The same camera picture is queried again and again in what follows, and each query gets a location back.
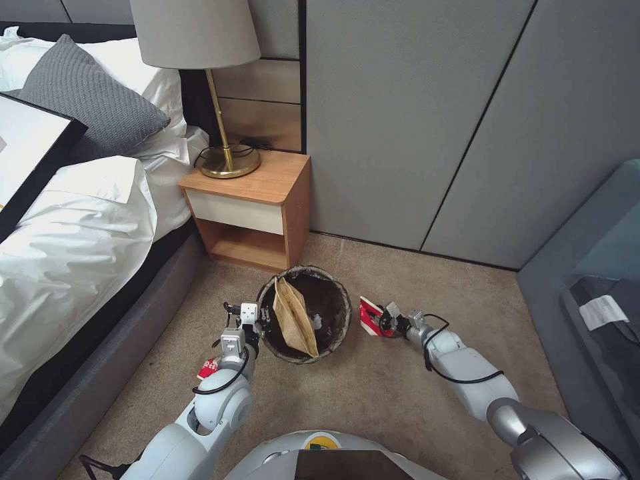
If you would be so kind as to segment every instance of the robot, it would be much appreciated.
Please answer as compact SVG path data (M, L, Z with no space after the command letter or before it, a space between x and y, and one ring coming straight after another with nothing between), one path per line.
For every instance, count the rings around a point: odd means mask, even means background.
M255 302L228 306L227 320L236 317L220 337L223 356L218 370L193 389L193 400L176 421L164 427L132 464L109 467L81 456L91 466L124 480L209 480L225 444L246 422L251 410L251 379L258 343L269 328L268 313ZM390 303L377 319L383 336L404 336L423 354L427 368L452 384L468 412L488 422L510 445L511 462L526 480L631 480L624 466L602 445L557 413L520 404L504 374L436 315L412 311L401 314ZM436 330L427 322L445 322ZM364 439L334 431L298 431L254 448L228 474L241 479L325 479L369 477L442 479L399 453Z

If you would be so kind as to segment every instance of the carpet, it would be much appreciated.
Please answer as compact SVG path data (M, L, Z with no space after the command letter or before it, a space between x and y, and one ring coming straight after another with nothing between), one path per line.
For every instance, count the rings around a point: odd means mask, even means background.
M420 353L402 339L364 332L360 295L446 318L466 345L505 371L525 405L566 416L513 272L318 234L310 235L302 264L344 284L351 328L336 352L311 365L291 365L260 349L251 415L227 444L214 479L259 443L300 429L369 438L451 480L517 478L510 448L466 412L445 380L425 369ZM270 277L203 261L175 318L79 454L112 465L134 460L192 399L196 374L215 353L211 344L224 327L222 303L254 300ZM59 476L84 478L76 459Z

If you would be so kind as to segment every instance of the black picture frame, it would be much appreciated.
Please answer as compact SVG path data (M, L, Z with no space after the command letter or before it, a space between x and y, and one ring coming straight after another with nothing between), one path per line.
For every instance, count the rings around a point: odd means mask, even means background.
M5 99L28 105L34 109L44 111L50 115L68 120L67 126L60 132L46 153L40 158L33 170L28 174L22 185L11 196L6 205L0 210L0 243L14 230L20 219L27 212L31 204L40 195L52 176L60 167L70 165L69 150L82 138L87 126L78 120L61 113L34 105L10 95L0 93Z

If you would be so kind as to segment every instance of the brown paper bag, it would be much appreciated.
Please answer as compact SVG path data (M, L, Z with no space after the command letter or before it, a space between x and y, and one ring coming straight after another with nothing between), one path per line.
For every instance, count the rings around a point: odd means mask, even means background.
M286 344L313 358L318 357L318 345L307 315L305 298L284 278L275 283L273 311Z

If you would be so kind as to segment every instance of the lamp shade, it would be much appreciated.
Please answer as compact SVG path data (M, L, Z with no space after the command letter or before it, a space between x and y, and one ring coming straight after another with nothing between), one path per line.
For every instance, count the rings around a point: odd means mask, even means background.
M212 69L260 58L247 0L131 0L142 60Z

